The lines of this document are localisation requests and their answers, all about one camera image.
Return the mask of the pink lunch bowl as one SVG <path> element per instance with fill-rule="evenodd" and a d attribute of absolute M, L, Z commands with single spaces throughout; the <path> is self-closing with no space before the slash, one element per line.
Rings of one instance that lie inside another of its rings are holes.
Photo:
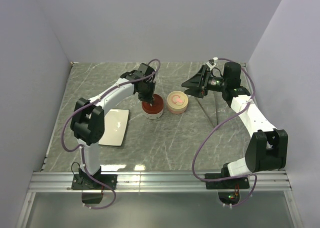
<path fill-rule="evenodd" d="M 187 106 L 178 107 L 178 108 L 172 107 L 172 106 L 168 106 L 167 108 L 168 108 L 168 110 L 169 110 L 171 113 L 173 113 L 173 114 L 181 114 L 181 113 L 183 113 L 183 112 L 187 109 Z"/>

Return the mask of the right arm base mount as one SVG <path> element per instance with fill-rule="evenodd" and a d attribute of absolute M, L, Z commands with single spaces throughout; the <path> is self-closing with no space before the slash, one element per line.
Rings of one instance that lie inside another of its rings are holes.
<path fill-rule="evenodd" d="M 250 183 L 247 177 L 228 179 L 222 181 L 205 182 L 207 190 L 217 190 L 218 199 L 223 205 L 229 207 L 237 206 L 241 203 L 241 189 L 249 189 Z"/>

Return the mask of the beige round lid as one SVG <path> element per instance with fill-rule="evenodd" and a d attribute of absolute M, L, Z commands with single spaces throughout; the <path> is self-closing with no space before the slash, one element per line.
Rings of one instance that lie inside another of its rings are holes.
<path fill-rule="evenodd" d="M 172 91 L 166 98 L 167 106 L 184 107 L 188 106 L 189 99 L 182 91 Z"/>

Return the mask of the metal lunch tin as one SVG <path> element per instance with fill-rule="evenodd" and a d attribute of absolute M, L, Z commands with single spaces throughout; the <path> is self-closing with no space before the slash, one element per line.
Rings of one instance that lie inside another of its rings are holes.
<path fill-rule="evenodd" d="M 142 110 L 145 118 L 155 120 L 162 116 L 164 108 L 142 107 Z"/>

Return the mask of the metal serving tongs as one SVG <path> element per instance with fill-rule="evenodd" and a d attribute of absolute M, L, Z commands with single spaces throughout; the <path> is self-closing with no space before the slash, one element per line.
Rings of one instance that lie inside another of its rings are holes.
<path fill-rule="evenodd" d="M 212 127 L 216 127 L 219 124 L 217 113 L 217 101 L 214 92 L 209 92 L 204 98 L 194 98 L 197 104 L 203 111 L 207 121 Z"/>

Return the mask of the red round lid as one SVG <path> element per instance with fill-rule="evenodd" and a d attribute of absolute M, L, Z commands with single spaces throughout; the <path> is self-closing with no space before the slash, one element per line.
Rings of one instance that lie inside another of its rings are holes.
<path fill-rule="evenodd" d="M 148 107 L 148 108 L 151 107 L 151 108 L 160 108 L 161 109 L 164 107 L 164 100 L 160 95 L 153 94 L 153 103 L 150 104 L 150 103 L 142 101 L 141 106 L 142 106 L 142 108 L 143 107 Z"/>

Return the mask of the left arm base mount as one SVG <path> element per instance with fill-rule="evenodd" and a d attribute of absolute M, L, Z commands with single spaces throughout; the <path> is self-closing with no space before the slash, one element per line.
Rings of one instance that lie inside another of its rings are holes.
<path fill-rule="evenodd" d="M 102 169 L 99 168 L 94 175 L 91 175 L 93 178 L 91 179 L 78 162 L 72 163 L 71 171 L 73 174 L 71 190 L 82 191 L 81 200 L 84 205 L 100 204 L 107 190 L 115 194 L 117 174 L 103 174 Z"/>

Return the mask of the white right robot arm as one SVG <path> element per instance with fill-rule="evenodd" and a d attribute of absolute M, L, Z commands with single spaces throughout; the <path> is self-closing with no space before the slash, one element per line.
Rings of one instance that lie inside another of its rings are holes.
<path fill-rule="evenodd" d="M 254 175 L 260 171 L 278 170 L 287 162 L 288 134 L 272 125 L 254 102 L 255 91 L 249 92 L 241 85 L 241 64 L 225 59 L 223 71 L 215 76 L 218 58 L 213 58 L 201 66 L 190 79 L 182 83 L 185 94 L 203 98 L 209 91 L 220 92 L 228 106 L 235 112 L 233 116 L 218 124 L 222 125 L 239 117 L 250 135 L 250 142 L 244 158 L 228 163 L 221 170 L 220 178 L 213 179 L 227 188 L 237 184 L 239 178 Z"/>

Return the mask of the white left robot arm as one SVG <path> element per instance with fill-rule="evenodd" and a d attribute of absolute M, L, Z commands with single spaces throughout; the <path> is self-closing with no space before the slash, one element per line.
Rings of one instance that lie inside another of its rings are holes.
<path fill-rule="evenodd" d="M 119 102 L 134 94 L 138 94 L 140 101 L 152 104 L 158 71 L 158 68 L 152 68 L 149 63 L 141 63 L 138 69 L 121 74 L 102 93 L 90 99 L 77 100 L 74 112 L 66 123 L 70 125 L 77 140 L 73 151 L 80 151 L 79 177 L 88 188 L 106 186 L 101 181 L 99 163 L 99 141 L 105 132 L 105 116 Z"/>

